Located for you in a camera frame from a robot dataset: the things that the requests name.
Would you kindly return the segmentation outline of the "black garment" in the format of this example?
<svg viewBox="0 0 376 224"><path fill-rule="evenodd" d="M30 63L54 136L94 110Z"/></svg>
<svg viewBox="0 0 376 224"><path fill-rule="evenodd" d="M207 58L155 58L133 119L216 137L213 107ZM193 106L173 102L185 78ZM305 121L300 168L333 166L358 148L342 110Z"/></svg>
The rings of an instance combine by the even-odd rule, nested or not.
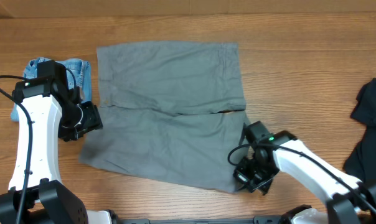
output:
<svg viewBox="0 0 376 224"><path fill-rule="evenodd" d="M376 78L360 89L350 117L365 126L365 133L343 169L363 182L376 180Z"/></svg>

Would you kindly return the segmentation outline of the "folded blue denim jeans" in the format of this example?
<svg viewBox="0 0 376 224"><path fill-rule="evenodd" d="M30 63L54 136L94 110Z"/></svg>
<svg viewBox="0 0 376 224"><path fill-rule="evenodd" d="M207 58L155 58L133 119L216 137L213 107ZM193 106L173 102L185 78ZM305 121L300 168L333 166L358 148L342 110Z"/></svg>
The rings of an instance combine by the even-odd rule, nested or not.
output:
<svg viewBox="0 0 376 224"><path fill-rule="evenodd" d="M37 77L37 65L42 62L49 61L49 58L39 57L31 60L25 67L22 76L24 78L32 79ZM80 88L80 97L82 102L92 100L92 81L91 81L91 65L89 61L79 58L70 58L63 61L57 61L69 69L67 71L68 87L74 87L74 80L76 85Z"/></svg>

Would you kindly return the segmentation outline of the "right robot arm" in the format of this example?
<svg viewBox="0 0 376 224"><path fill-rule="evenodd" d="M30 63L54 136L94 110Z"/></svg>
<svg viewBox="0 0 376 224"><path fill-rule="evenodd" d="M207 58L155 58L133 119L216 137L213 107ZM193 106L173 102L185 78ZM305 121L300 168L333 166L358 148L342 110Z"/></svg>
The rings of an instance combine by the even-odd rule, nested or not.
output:
<svg viewBox="0 0 376 224"><path fill-rule="evenodd" d="M267 194L275 176L284 172L306 187L325 206L320 212L301 205L272 223L376 223L376 182L363 182L343 173L317 155L288 131L273 134L262 122L243 127L251 157L234 164L233 177L240 188Z"/></svg>

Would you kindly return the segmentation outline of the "grey shorts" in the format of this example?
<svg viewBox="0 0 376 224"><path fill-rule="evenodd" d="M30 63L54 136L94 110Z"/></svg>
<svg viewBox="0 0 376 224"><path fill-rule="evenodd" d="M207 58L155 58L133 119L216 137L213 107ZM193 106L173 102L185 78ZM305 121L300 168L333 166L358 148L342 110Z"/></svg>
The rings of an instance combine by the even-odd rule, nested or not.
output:
<svg viewBox="0 0 376 224"><path fill-rule="evenodd" d="M235 192L245 151L236 43L153 41L99 47L103 127L85 136L79 161L97 169Z"/></svg>

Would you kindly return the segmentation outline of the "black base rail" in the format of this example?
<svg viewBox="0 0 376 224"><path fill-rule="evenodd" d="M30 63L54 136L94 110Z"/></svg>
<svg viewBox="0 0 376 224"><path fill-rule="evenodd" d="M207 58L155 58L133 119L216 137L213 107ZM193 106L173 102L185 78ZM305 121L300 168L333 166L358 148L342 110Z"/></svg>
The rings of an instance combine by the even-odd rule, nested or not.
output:
<svg viewBox="0 0 376 224"><path fill-rule="evenodd" d="M327 224L327 213L320 212L310 205L301 205L282 215L255 216L253 218L196 219L196 220L149 220L118 219L119 224Z"/></svg>

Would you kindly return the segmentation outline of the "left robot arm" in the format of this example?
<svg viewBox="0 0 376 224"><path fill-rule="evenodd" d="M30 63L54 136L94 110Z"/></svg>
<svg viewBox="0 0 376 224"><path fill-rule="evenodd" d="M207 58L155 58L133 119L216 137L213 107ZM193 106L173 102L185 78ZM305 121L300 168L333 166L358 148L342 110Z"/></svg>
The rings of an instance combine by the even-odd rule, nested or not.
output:
<svg viewBox="0 0 376 224"><path fill-rule="evenodd" d="M59 140L76 141L101 129L98 108L82 102L80 87L69 88L71 71L49 60L35 78L18 77L6 97L17 106L19 138L8 191L0 195L1 223L117 223L111 210L93 211L61 181Z"/></svg>

